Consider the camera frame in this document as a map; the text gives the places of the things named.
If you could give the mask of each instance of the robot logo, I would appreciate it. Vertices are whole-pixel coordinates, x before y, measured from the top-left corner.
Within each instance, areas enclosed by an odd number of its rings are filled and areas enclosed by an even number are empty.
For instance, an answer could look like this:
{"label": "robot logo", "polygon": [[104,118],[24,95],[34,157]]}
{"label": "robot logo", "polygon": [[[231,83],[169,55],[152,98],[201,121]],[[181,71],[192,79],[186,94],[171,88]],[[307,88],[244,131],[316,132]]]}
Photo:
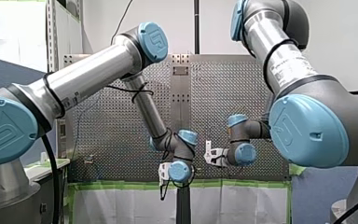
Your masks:
{"label": "robot logo", "polygon": [[150,34],[150,40],[151,40],[152,44],[157,46],[159,49],[164,49],[167,46],[159,29],[153,31]]}

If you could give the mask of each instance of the metal pegboard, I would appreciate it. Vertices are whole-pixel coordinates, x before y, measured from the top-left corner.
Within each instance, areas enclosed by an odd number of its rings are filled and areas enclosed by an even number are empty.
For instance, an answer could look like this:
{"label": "metal pegboard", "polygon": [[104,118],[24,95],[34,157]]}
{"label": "metal pegboard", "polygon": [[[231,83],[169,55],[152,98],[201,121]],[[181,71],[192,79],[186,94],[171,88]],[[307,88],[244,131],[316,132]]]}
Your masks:
{"label": "metal pegboard", "polygon": [[[87,55],[66,55],[65,64],[84,57]],[[170,126],[170,64],[151,65],[144,75],[146,87],[155,93],[153,99],[162,119]],[[125,89],[119,80],[112,85]],[[130,93],[103,89],[74,108],[72,117],[76,160],[69,172],[71,182],[158,180],[161,153],[149,148],[149,134]]]}
{"label": "metal pegboard", "polygon": [[288,163],[266,140],[254,140],[255,164],[222,170],[206,165],[202,154],[205,141],[212,147],[227,147],[227,118],[243,113],[259,119],[268,97],[261,66],[251,57],[192,55],[191,130],[199,133],[197,146],[198,178],[232,177],[256,180],[285,180]]}
{"label": "metal pegboard", "polygon": [[[66,55],[65,64],[84,57],[87,55]],[[173,73],[175,67],[184,73],[183,66],[188,66],[188,74]],[[190,128],[199,133],[197,178],[284,180],[288,176],[288,164],[264,140],[253,142],[258,160],[250,167],[222,170],[206,165],[203,159],[205,140],[212,140],[213,147],[227,144],[229,115],[245,113],[251,119],[258,119],[263,113],[268,91],[261,68],[252,58],[170,55],[163,63],[149,66],[144,74],[149,81],[147,88],[155,92],[153,99],[166,125],[173,130]],[[124,88],[120,81],[113,84]],[[180,111],[183,121],[176,121],[174,111]],[[71,117],[77,156],[69,173],[70,181],[158,180],[161,153],[149,149],[147,129],[129,93],[104,89],[78,105]]]}

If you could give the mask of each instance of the white wall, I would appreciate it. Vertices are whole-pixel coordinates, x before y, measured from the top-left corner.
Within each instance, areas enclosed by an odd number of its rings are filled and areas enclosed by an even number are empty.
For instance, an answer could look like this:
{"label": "white wall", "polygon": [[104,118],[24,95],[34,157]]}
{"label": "white wall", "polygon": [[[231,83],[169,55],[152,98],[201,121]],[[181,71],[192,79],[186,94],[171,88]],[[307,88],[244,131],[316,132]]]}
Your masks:
{"label": "white wall", "polygon": [[358,0],[297,0],[310,20],[310,44],[305,51],[321,74],[337,77],[358,90]]}
{"label": "white wall", "polygon": [[[83,49],[86,53],[110,45],[110,38],[117,29],[128,2],[129,0],[83,1]],[[153,21],[165,31],[170,53],[187,53],[194,48],[192,14],[192,0],[134,0],[120,31],[130,30],[144,21]]]}
{"label": "white wall", "polygon": [[[236,0],[200,0],[200,53],[244,54],[230,40]],[[358,89],[358,1],[297,0],[310,18],[305,54],[321,73],[333,75],[349,90]],[[84,1],[83,48],[92,53],[109,45],[128,0]],[[193,0],[133,1],[120,31],[154,21],[166,32],[170,53],[194,52]]]}

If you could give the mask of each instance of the black pole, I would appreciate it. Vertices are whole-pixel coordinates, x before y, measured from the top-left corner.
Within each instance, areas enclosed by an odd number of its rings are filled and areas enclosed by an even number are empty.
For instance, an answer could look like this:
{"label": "black pole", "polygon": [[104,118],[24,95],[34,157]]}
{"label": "black pole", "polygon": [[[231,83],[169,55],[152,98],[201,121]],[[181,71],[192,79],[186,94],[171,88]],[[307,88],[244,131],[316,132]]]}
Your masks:
{"label": "black pole", "polygon": [[180,188],[176,194],[176,224],[191,224],[190,187]]}
{"label": "black pole", "polygon": [[200,54],[200,0],[194,0],[195,54]]}

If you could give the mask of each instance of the blue end cap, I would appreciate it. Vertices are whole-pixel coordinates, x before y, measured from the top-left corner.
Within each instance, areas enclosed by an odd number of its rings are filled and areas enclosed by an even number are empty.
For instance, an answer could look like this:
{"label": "blue end cap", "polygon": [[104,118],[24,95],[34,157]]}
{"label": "blue end cap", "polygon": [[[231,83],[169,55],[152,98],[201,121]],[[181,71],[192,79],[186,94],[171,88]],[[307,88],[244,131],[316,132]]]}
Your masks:
{"label": "blue end cap", "polygon": [[149,147],[154,150],[154,151],[157,151],[157,148],[156,146],[154,145],[154,141],[153,141],[153,138],[150,137],[150,140],[149,140]]}
{"label": "blue end cap", "polygon": [[230,35],[233,41],[241,41],[243,11],[246,9],[247,3],[248,0],[238,0],[232,12]]}
{"label": "blue end cap", "polygon": [[196,146],[197,145],[197,137],[198,135],[196,133],[193,133],[189,130],[180,130],[179,131],[179,137],[181,137],[185,142]]}
{"label": "blue end cap", "polygon": [[24,154],[37,137],[37,122],[22,104],[0,97],[0,164]]}
{"label": "blue end cap", "polygon": [[331,168],[348,156],[349,139],[344,126],[323,103],[306,95],[288,95],[272,106],[271,138],[290,162],[301,166]]}
{"label": "blue end cap", "polygon": [[183,161],[174,161],[168,169],[168,175],[174,182],[184,183],[191,176],[191,170]]}
{"label": "blue end cap", "polygon": [[256,155],[255,147],[249,143],[242,143],[235,149],[235,161],[241,166],[254,163]]}
{"label": "blue end cap", "polygon": [[168,40],[164,31],[153,22],[144,22],[138,28],[139,43],[152,63],[159,63],[168,55]]}
{"label": "blue end cap", "polygon": [[246,115],[243,114],[231,115],[228,118],[228,128],[231,128],[232,126],[235,126],[241,122],[245,122],[246,120],[248,120],[248,117],[246,117]]}

